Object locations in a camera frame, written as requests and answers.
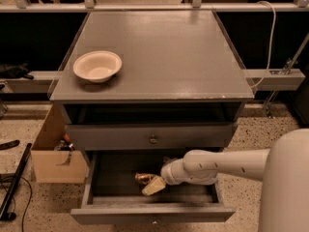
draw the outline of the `speckled floor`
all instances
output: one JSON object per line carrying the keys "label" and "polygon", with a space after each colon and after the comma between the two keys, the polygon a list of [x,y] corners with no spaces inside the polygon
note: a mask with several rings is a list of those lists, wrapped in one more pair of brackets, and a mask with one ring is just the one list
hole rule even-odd
{"label": "speckled floor", "polygon": [[[0,143],[19,139],[16,148],[0,152],[0,172],[14,172],[28,142],[33,142],[39,132],[49,104],[9,104],[9,111],[0,121]],[[273,119],[268,119],[259,105],[245,107],[239,118],[239,128],[226,151],[268,148],[282,134],[299,127],[297,120],[283,104],[272,108]],[[208,231],[208,232],[257,232],[262,184],[255,181],[218,176],[219,189],[227,207],[236,208],[236,213],[225,223],[185,223],[148,225],[79,225],[71,216],[70,209],[78,208],[83,185],[38,184],[31,159],[24,171],[31,183],[33,198],[25,216],[25,231]],[[15,194],[17,218],[12,222],[0,222],[0,231],[21,231],[21,218],[25,209],[29,188],[20,181]],[[5,192],[0,188],[0,200]]]}

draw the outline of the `black tool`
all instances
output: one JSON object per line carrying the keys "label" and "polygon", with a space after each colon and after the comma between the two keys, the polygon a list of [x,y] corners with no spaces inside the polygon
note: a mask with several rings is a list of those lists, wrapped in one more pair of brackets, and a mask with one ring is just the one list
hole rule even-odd
{"label": "black tool", "polygon": [[19,140],[14,140],[11,142],[0,144],[0,151],[4,151],[4,150],[11,149],[12,147],[16,147],[19,145],[19,143],[20,143]]}
{"label": "black tool", "polygon": [[4,198],[4,201],[1,205],[1,208],[0,208],[0,220],[11,221],[11,220],[14,220],[16,218],[16,214],[15,213],[8,213],[8,209],[10,207],[11,200],[13,199],[14,192],[18,187],[18,183],[19,183],[20,177],[22,175],[22,172],[23,172],[23,170],[24,170],[24,168],[27,164],[27,160],[30,157],[31,146],[32,146],[31,143],[27,144],[27,147],[26,147],[26,149],[25,149],[25,151],[22,155],[22,158],[19,162],[18,168],[17,168],[15,174],[12,177],[12,181],[11,181],[11,184],[8,188],[8,192],[7,192],[7,194]]}

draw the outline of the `white cable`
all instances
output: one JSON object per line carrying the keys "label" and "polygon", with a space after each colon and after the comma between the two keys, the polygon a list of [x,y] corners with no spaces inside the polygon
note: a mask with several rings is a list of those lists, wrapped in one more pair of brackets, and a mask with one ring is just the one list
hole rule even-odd
{"label": "white cable", "polygon": [[263,73],[261,79],[260,79],[257,83],[255,83],[255,84],[253,84],[252,86],[250,86],[251,89],[254,88],[254,87],[256,87],[256,86],[258,86],[258,85],[264,80],[265,75],[266,75],[266,73],[267,73],[267,71],[268,71],[268,69],[269,69],[269,66],[270,66],[270,59],[271,59],[271,49],[272,49],[273,31],[274,31],[274,26],[275,26],[275,23],[276,23],[276,11],[274,10],[273,6],[272,6],[269,2],[267,2],[267,1],[260,1],[259,3],[260,3],[260,4],[263,4],[263,5],[266,5],[266,6],[268,6],[268,7],[271,7],[272,12],[273,12],[273,21],[272,21],[272,26],[271,26],[270,38],[269,38],[267,68],[265,69],[265,71],[264,71],[264,73]]}

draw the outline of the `gray tabletop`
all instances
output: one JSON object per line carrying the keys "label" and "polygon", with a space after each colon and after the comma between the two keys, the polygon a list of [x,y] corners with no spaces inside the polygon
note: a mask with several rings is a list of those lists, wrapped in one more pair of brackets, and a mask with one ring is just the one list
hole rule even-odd
{"label": "gray tabletop", "polygon": [[[108,50],[122,69],[94,84],[72,66]],[[51,96],[58,102],[217,101],[253,99],[236,57],[209,11],[93,12]]]}

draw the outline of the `cardboard box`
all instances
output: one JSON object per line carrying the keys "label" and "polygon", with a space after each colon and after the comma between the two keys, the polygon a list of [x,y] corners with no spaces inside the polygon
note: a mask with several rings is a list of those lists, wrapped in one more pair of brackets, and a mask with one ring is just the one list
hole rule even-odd
{"label": "cardboard box", "polygon": [[64,134],[65,122],[60,110],[53,105],[42,129],[31,148],[31,157],[38,183],[84,183],[87,164],[79,151],[72,152],[70,165],[66,161],[69,151],[54,151]]}

